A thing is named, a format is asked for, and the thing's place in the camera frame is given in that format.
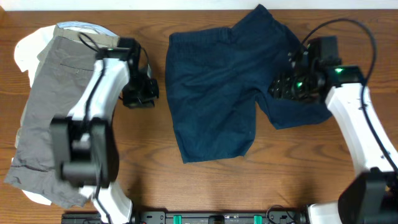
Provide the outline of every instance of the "navy shorts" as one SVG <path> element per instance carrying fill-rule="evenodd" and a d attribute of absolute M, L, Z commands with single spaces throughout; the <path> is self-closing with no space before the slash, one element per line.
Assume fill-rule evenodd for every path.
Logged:
<path fill-rule="evenodd" d="M 262 6 L 233 28 L 170 36 L 166 91 L 183 162 L 245 155 L 256 135 L 256 102 L 276 129 L 318 124 L 324 104 L 276 100 L 267 89 L 291 71 L 299 40 Z"/>

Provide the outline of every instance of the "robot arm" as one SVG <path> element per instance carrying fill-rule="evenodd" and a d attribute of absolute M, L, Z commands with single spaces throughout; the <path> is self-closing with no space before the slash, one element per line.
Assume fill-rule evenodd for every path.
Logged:
<path fill-rule="evenodd" d="M 141 46 L 134 39 L 130 43 L 129 49 L 99 49 L 82 97 L 66 118 L 50 125 L 57 177 L 92 198 L 103 223 L 134 219 L 132 202 L 116 182 L 119 156 L 111 125 L 119 94 L 129 108 L 152 107 L 159 97 L 149 64 L 138 68 Z"/>
<path fill-rule="evenodd" d="M 116 182 L 119 156 L 111 128 L 113 110 L 120 91 L 123 105 L 135 108 L 153 106 L 159 89 L 147 72 L 138 70 L 138 43 L 134 42 L 130 50 L 101 51 L 101 55 L 105 55 L 105 68 L 100 61 L 95 63 L 94 75 L 82 98 L 67 118 L 54 118 L 50 125 L 55 170 L 59 179 L 92 197 L 103 223 L 134 223 L 139 218 L 132 211 L 133 204 Z M 290 61 L 293 74 L 280 74 L 269 93 L 274 98 L 326 103 L 347 142 L 356 179 L 338 202 L 311 205 L 304 212 L 306 218 L 300 221 L 291 218 L 289 223 L 345 224 L 381 220 L 394 223 L 398 220 L 398 181 L 392 164 L 398 164 L 398 153 L 374 112 L 367 88 L 364 94 L 367 106 L 360 102 L 363 86 L 360 69 L 341 65 L 335 37 L 311 40 L 308 49 L 300 49 Z M 380 150 L 363 109 L 368 112 L 392 162 L 387 161 L 386 154 Z"/>
<path fill-rule="evenodd" d="M 397 174 L 398 153 L 388 139 L 374 111 L 369 90 L 357 66 L 342 66 L 336 37 L 309 41 L 308 49 L 299 50 L 290 59 L 293 72 L 280 74 L 269 88 L 274 98 L 310 103 L 325 103 L 343 133 L 356 179 L 341 194 L 338 202 L 308 207 L 311 224 L 396 223 L 398 222 Z M 369 120 L 391 158 L 381 151 Z"/>

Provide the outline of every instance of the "white wall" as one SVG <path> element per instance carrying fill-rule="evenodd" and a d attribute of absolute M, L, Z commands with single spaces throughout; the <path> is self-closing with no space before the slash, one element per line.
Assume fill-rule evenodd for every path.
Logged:
<path fill-rule="evenodd" d="M 195 10 L 398 9 L 398 0 L 0 0 L 6 11 L 39 10 Z"/>

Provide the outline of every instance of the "shorts waistband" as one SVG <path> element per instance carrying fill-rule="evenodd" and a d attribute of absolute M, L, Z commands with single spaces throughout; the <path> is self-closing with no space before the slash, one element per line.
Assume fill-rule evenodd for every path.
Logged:
<path fill-rule="evenodd" d="M 253 32 L 266 32 L 265 29 L 273 21 L 272 15 L 261 4 L 246 15 L 232 28 L 220 27 L 201 31 L 181 32 L 170 35 L 170 44 L 177 42 L 228 42 L 233 35 L 252 35 Z"/>

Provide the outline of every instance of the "gray pants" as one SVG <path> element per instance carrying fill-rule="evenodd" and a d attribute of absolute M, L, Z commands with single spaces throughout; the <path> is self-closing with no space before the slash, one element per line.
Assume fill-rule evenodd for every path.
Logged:
<path fill-rule="evenodd" d="M 54 38 L 38 55 L 39 67 L 22 116 L 17 152 L 4 182 L 43 195 L 69 208 L 84 206 L 87 198 L 55 178 L 49 124 L 54 115 L 66 116 L 82 96 L 92 74 L 95 52 L 77 33 L 57 26 Z M 100 45 L 115 47 L 119 37 L 89 34 Z"/>

